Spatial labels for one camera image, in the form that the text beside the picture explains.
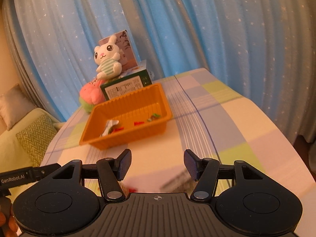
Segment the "left hand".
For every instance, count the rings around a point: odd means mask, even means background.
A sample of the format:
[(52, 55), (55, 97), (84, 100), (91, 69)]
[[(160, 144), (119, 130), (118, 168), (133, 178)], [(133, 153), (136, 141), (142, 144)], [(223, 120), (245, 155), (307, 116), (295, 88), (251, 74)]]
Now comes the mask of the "left hand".
[(12, 203), (9, 198), (1, 197), (1, 236), (17, 237), (18, 225), (12, 214)]

